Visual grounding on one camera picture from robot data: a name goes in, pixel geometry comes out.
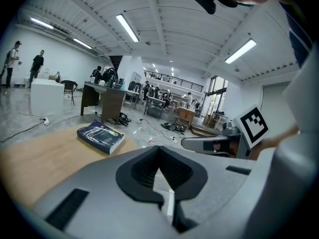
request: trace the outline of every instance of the wooden tabletop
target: wooden tabletop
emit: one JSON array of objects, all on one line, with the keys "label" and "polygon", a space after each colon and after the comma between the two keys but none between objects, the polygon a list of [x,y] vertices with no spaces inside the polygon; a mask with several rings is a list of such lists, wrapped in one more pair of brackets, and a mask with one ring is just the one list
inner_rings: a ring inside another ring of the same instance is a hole
[{"label": "wooden tabletop", "polygon": [[125,135],[109,156],[77,137],[76,131],[89,124],[46,134],[0,150],[0,176],[13,200],[32,205],[49,189],[92,162],[137,149]]}]

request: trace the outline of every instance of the black t-shirt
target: black t-shirt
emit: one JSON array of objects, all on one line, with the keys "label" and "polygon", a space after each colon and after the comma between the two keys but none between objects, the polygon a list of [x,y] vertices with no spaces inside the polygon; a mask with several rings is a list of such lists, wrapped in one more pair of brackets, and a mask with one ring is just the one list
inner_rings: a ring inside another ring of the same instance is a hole
[{"label": "black t-shirt", "polygon": [[33,67],[32,71],[38,71],[40,69],[40,66],[43,66],[44,58],[40,57],[39,55],[36,55],[33,59]]}]

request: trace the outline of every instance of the metal table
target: metal table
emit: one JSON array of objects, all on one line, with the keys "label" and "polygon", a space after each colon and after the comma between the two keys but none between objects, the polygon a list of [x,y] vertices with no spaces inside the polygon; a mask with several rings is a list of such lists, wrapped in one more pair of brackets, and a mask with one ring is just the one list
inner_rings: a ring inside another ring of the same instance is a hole
[{"label": "metal table", "polygon": [[134,103],[134,110],[135,110],[136,103],[137,103],[137,101],[139,99],[140,93],[134,92],[134,91],[131,91],[131,90],[125,90],[125,92],[126,92],[126,94],[128,94],[131,97],[131,99],[130,99],[130,108],[129,109],[131,109],[131,104],[132,104],[133,97],[136,95],[136,99],[135,99],[135,103]]},{"label": "metal table", "polygon": [[147,100],[147,103],[146,103],[146,106],[145,106],[145,110],[144,110],[144,115],[150,109],[150,105],[151,105],[152,102],[155,102],[157,104],[162,104],[161,110],[160,110],[160,116],[159,116],[159,119],[160,119],[161,115],[163,113],[163,108],[164,108],[164,105],[165,105],[166,101],[148,97],[148,100]]}]

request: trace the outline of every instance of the black rubber pad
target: black rubber pad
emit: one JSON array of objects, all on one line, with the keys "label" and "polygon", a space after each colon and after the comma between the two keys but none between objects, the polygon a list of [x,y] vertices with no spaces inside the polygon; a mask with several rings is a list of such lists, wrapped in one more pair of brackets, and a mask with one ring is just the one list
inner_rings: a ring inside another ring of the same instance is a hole
[{"label": "black rubber pad", "polygon": [[64,230],[88,194],[88,191],[74,189],[45,220],[55,228]]}]

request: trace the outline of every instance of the white t-shirt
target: white t-shirt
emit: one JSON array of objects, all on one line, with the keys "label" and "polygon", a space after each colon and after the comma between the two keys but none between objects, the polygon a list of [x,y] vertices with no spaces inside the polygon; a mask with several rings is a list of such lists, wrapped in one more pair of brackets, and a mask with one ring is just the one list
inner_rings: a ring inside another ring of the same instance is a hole
[{"label": "white t-shirt", "polygon": [[189,95],[189,96],[187,96],[187,105],[190,106],[191,102],[193,102],[193,96]]},{"label": "white t-shirt", "polygon": [[[16,49],[13,48],[13,49],[10,51],[10,57],[14,57],[14,58],[16,57]],[[7,63],[6,67],[7,67],[7,68],[13,68],[15,61],[16,61],[16,60],[11,60],[11,59],[9,58],[9,62]]]}]

